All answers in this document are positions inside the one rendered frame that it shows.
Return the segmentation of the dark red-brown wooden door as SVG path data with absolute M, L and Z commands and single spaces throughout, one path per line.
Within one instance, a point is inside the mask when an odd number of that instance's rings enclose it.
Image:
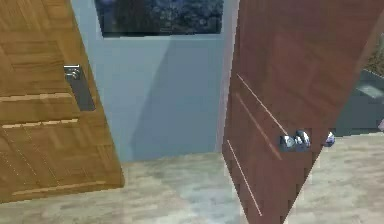
M 384 0 L 239 1 L 222 155 L 248 224 L 284 223 L 383 32 Z

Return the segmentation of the dark window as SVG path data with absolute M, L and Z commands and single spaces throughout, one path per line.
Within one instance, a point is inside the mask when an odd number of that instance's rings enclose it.
M 224 0 L 94 0 L 103 37 L 219 34 Z

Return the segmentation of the dark grey cabinet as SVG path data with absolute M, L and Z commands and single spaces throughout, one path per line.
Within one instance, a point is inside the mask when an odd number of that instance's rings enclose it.
M 384 119 L 384 78 L 362 70 L 335 125 L 337 137 L 380 132 Z

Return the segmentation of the light brown wooden door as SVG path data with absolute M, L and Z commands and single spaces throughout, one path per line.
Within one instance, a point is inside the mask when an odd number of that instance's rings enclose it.
M 71 1 L 0 0 L 0 204 L 124 183 Z

